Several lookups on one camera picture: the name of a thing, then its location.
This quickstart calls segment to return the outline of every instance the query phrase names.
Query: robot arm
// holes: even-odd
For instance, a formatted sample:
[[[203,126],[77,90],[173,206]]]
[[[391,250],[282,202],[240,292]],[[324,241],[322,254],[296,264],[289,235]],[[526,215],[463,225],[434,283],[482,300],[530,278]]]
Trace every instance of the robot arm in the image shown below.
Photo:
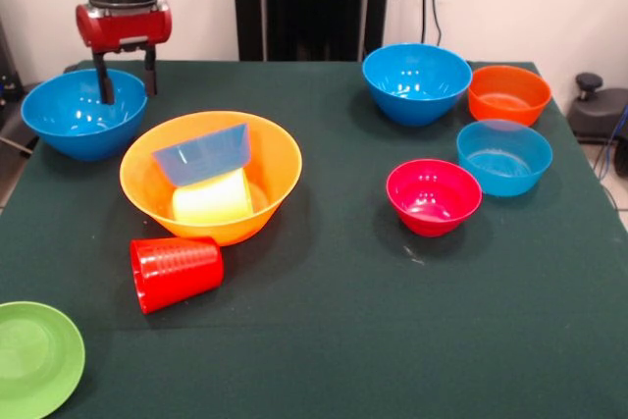
[[[92,51],[103,103],[114,103],[107,75],[106,53],[145,51],[145,87],[157,93],[155,45],[168,40],[172,15],[165,0],[88,0],[77,6],[77,25],[85,46]]]

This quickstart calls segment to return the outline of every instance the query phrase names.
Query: plastic bowl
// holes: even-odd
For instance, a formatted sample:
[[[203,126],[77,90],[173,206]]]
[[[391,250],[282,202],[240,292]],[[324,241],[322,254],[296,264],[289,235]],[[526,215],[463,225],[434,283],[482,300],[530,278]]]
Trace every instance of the plastic bowl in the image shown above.
[[[253,214],[223,224],[186,224],[175,221],[175,187],[166,179],[154,151],[212,131],[248,124],[251,160],[244,167]],[[240,112],[200,112],[174,118],[140,136],[120,167],[120,183],[139,210],[180,237],[214,238],[220,245],[241,242],[260,231],[289,195],[301,174],[301,152],[296,141],[279,125]]]
[[[362,66],[373,99],[391,120],[428,125],[448,112],[471,82],[457,54],[429,44],[393,44],[373,51]]]
[[[25,99],[22,118],[49,145],[81,161],[122,152],[134,138],[146,109],[144,84],[131,74],[109,70],[115,103],[100,103],[93,69],[57,76]]]
[[[550,100],[547,82],[512,66],[478,69],[469,86],[469,111],[476,120],[503,119],[529,127]]]
[[[548,141],[536,131],[507,120],[484,120],[458,134],[458,162],[494,196],[525,193],[551,164]]]
[[[437,159],[401,164],[389,175],[386,192],[401,221],[427,237],[457,228],[482,202],[482,190],[471,174]]]

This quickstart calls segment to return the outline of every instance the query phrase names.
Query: red plastic cup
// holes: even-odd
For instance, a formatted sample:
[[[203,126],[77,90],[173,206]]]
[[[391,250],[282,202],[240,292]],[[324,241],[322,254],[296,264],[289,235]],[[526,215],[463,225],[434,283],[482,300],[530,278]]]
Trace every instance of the red plastic cup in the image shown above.
[[[225,270],[212,238],[135,239],[131,266],[144,314],[218,287]]]

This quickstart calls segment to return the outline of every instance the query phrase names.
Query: light blue bowl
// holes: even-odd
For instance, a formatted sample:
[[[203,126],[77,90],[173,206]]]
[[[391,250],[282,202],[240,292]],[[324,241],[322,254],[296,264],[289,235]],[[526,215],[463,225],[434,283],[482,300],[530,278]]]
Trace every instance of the light blue bowl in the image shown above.
[[[147,97],[135,76],[108,73],[115,103],[100,103],[94,69],[76,71],[36,87],[22,105],[22,119],[45,142],[80,161],[122,152],[137,133]]]
[[[411,127],[428,125],[448,112],[473,78],[460,56],[421,43],[373,51],[364,60],[362,73],[382,111]]]
[[[525,193],[551,164],[548,141],[536,131],[508,120],[467,125],[457,139],[458,162],[494,196]]]

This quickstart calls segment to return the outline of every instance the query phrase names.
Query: small orange bowl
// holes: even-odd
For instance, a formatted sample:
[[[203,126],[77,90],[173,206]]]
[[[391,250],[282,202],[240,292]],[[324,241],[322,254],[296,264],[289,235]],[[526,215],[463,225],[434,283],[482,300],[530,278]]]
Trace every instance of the small orange bowl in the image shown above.
[[[487,66],[473,73],[469,111],[476,120],[501,119],[529,127],[551,100],[547,82],[512,66]]]
[[[161,171],[153,151],[246,123],[251,160],[244,167],[253,214],[222,224],[186,224],[173,218],[175,187]],[[279,125],[248,113],[200,112],[174,118],[143,134],[127,151],[120,166],[120,184],[139,210],[179,237],[210,236],[220,245],[241,242],[259,232],[289,195],[301,174],[301,152]]]

